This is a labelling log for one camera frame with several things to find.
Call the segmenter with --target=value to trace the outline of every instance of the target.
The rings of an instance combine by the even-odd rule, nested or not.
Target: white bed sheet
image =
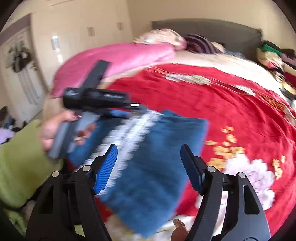
[[[267,90],[274,91],[285,100],[285,97],[279,89],[281,88],[281,84],[278,83],[264,68],[249,60],[240,59],[226,54],[195,54],[182,50],[177,51],[176,57],[170,61],[154,63],[153,65],[164,63],[216,68],[225,73],[233,74],[246,80],[253,81]],[[105,88],[116,79],[133,76],[140,70],[147,67],[149,66],[139,67],[119,75],[105,78],[102,80],[102,85],[100,87]]]

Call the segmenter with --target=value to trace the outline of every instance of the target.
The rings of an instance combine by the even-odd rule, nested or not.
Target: purple striped cloth
[[[209,40],[200,34],[188,34],[186,50],[192,53],[222,53]]]

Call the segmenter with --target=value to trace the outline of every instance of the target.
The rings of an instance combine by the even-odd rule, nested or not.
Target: gray headboard
[[[226,49],[243,53],[256,61],[256,48],[262,41],[262,31],[238,23],[206,18],[185,18],[153,21],[153,29],[169,28],[181,36],[201,34],[212,42],[224,43]]]

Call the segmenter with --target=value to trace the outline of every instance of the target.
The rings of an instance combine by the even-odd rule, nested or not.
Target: sleeve
[[[28,126],[0,147],[0,199],[11,207],[21,207],[32,197],[62,160],[49,159],[38,138],[40,121]]]

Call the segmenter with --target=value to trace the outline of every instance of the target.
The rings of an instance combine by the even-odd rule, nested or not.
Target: pink blanket
[[[54,76],[51,95],[61,97],[67,87],[80,87],[98,60],[111,62],[105,77],[175,57],[174,47],[168,43],[115,44],[81,52],[62,65]]]

